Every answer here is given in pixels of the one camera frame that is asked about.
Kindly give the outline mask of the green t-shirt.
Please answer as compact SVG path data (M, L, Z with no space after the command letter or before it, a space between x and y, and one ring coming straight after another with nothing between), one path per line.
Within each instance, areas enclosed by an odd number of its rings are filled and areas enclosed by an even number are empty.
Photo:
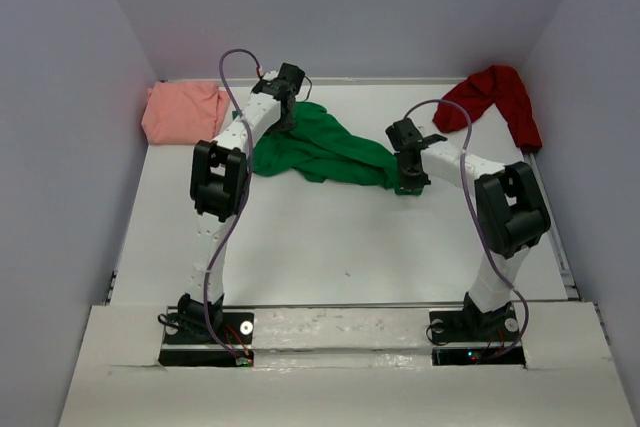
M376 186L399 196L422 193L400 186L396 158L386 147L352 134L324 106L301 102L294 121L292 130L266 134L258 141L255 174L273 177L294 170L312 183Z

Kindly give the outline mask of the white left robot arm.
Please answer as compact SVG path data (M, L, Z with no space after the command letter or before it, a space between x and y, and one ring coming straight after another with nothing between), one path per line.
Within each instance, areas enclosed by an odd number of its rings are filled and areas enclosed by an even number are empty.
M194 261L185 293L158 320L234 356L244 355L220 335L227 243L248 201L253 149L263 136L294 127L296 96L305 79L306 73L289 63L264 74L231 123L193 150L189 193L197 214Z

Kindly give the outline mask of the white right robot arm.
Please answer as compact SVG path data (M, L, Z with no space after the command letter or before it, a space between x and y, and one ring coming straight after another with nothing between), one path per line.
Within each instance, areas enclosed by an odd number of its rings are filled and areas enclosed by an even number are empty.
M513 321L511 296L521 265L551 227L550 214L529 164L501 164L459 148L440 134L424 136L410 118L386 129L401 189L415 193L437 177L459 187L479 236L483 257L463 307L430 316L433 345L490 342Z

